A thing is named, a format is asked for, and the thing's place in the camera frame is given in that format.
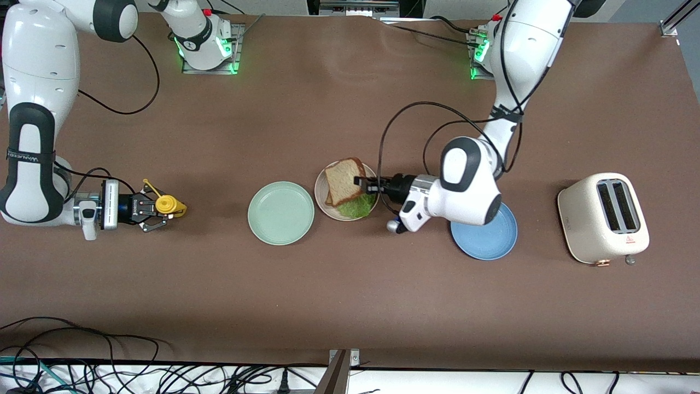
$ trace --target brown table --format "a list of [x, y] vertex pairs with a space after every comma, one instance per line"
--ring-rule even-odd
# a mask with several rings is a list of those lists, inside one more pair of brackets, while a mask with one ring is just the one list
[[[439, 22], [412, 26], [459, 38]], [[191, 76], [167, 33], [159, 15], [141, 15], [137, 35], [162, 75], [153, 105], [119, 116], [78, 97], [57, 150], [79, 170], [104, 166], [134, 185], [148, 177], [190, 211], [161, 231], [121, 226], [97, 242], [67, 226], [0, 223], [2, 322], [56, 315], [150, 335], [172, 343], [165, 360], [324, 362], [329, 348], [354, 347], [368, 366], [700, 367], [700, 111], [676, 40], [654, 25], [571, 26], [528, 106], [515, 169], [499, 182], [519, 239], [493, 262], [465, 256], [442, 219], [389, 234], [380, 208], [352, 223], [317, 210], [286, 247], [260, 242], [246, 221], [270, 182], [311, 191], [347, 156], [376, 167], [386, 122], [410, 102], [486, 116], [494, 84], [469, 79], [463, 46], [368, 18], [266, 17], [246, 35], [238, 76]], [[119, 109], [150, 97], [153, 70], [137, 43], [80, 44], [82, 89]], [[454, 119], [429, 107], [400, 117], [385, 173], [421, 173], [426, 137]], [[464, 134], [475, 132], [454, 125], [436, 137], [429, 164]], [[650, 228], [633, 267], [582, 266], [564, 244], [557, 192], [604, 171], [632, 180]], [[3, 333], [0, 344], [47, 326]], [[45, 355], [106, 357], [85, 335], [44, 343]], [[127, 347], [117, 356], [149, 355]]]

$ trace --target toast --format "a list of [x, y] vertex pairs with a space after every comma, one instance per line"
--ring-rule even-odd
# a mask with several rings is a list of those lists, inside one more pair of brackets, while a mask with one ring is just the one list
[[324, 170], [328, 180], [328, 197], [326, 204], [336, 208], [362, 196], [362, 189], [357, 186], [355, 177], [364, 177], [365, 166], [356, 157], [346, 158]]

